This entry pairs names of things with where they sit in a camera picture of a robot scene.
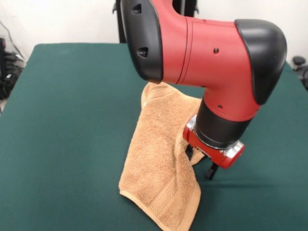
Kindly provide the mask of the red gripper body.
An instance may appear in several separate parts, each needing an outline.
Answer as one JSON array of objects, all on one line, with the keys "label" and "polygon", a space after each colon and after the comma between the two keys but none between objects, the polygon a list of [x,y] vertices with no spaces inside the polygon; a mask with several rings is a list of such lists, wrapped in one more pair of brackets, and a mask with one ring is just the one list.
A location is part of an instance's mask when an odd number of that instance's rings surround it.
[{"label": "red gripper body", "polygon": [[183,138],[192,147],[191,161],[193,164],[198,163],[203,157],[209,157],[213,163],[221,168],[231,167],[236,160],[242,155],[245,145],[238,141],[236,145],[230,149],[214,149],[202,143],[192,129],[187,126],[183,131]]}]

